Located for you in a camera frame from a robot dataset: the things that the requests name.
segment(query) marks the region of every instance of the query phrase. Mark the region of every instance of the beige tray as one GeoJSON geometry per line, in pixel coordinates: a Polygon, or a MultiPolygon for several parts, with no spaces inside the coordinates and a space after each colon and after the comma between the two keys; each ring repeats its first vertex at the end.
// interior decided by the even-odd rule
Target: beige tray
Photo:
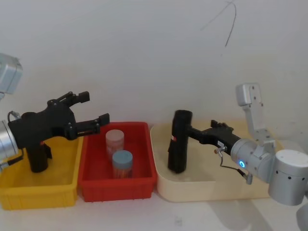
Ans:
{"type": "MultiPolygon", "coordinates": [[[[251,138],[245,121],[226,121],[234,128],[234,134],[251,138]]],[[[207,122],[194,122],[193,127],[204,130],[207,122]]],[[[214,154],[215,146],[201,145],[189,138],[187,167],[183,173],[175,174],[167,168],[171,124],[156,125],[151,129],[152,149],[158,174],[157,190],[165,199],[173,202],[233,200],[269,197],[268,185],[254,178],[247,185],[239,173],[219,167],[220,157],[214,154]]],[[[277,150],[282,149],[278,142],[277,150]]],[[[229,155],[224,154],[224,165],[237,167],[229,155]]]]}

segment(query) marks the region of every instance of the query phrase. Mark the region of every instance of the table surface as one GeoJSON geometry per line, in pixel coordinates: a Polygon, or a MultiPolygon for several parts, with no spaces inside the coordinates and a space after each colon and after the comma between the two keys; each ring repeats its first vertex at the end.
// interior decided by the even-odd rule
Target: table surface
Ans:
{"type": "MultiPolygon", "coordinates": [[[[286,148],[297,149],[292,143],[286,148]]],[[[74,207],[5,211],[4,231],[297,231],[302,206],[281,205],[270,198],[172,203],[152,193],[150,199],[85,203],[74,207]]]]}

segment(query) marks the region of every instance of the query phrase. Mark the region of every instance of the yellow plastic bin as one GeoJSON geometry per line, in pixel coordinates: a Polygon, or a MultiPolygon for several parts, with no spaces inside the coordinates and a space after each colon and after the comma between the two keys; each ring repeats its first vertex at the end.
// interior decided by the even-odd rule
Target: yellow plastic bin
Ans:
{"type": "Polygon", "coordinates": [[[30,170],[28,157],[6,168],[0,175],[3,209],[54,208],[73,206],[77,199],[77,179],[83,138],[68,141],[56,137],[45,141],[52,160],[41,173],[30,170]]]}

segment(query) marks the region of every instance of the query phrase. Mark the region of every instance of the red plastic bin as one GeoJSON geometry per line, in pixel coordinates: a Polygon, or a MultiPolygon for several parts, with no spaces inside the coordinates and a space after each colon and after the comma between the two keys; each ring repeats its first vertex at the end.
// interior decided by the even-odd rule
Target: red plastic bin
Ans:
{"type": "Polygon", "coordinates": [[[144,122],[116,122],[84,138],[78,182],[86,202],[150,198],[156,184],[149,127],[144,122]],[[106,152],[106,132],[124,132],[124,150],[133,154],[133,176],[114,179],[106,152]]]}

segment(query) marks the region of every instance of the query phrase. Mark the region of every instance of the white wall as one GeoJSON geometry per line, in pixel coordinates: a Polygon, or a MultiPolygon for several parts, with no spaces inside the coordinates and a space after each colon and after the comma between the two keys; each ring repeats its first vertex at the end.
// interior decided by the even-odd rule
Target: white wall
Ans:
{"type": "Polygon", "coordinates": [[[244,117],[234,87],[261,84],[267,124],[308,151],[308,1],[236,0],[201,30],[223,0],[10,0],[0,3],[0,52],[24,75],[1,101],[1,118],[40,111],[88,90],[78,120],[171,121],[244,117]]]}

